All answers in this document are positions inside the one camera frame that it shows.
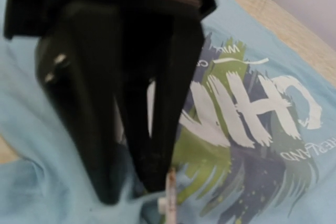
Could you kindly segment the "light blue printed t-shirt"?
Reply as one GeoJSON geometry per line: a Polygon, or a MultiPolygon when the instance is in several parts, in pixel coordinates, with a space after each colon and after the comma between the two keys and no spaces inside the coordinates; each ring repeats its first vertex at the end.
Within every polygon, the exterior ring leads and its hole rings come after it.
{"type": "MultiPolygon", "coordinates": [[[[178,223],[335,223],[335,88],[234,0],[216,0],[173,163],[178,223]]],[[[33,76],[34,39],[1,40],[1,223],[165,223],[129,153],[99,203],[33,76]]]]}

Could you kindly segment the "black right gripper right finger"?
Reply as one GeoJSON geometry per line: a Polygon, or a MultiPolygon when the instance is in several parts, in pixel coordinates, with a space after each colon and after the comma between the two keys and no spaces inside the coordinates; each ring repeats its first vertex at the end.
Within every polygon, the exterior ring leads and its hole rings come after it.
{"type": "Polygon", "coordinates": [[[117,102],[135,171],[161,191],[204,37],[198,17],[129,14],[123,25],[117,102]]]}

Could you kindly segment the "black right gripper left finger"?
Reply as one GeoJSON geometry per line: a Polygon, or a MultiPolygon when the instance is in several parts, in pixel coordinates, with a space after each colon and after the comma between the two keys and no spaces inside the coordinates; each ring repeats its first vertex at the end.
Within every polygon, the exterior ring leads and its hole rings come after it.
{"type": "Polygon", "coordinates": [[[118,199],[112,168],[118,155],[114,95],[121,32],[119,8],[74,2],[36,49],[38,80],[105,204],[118,199]]]}

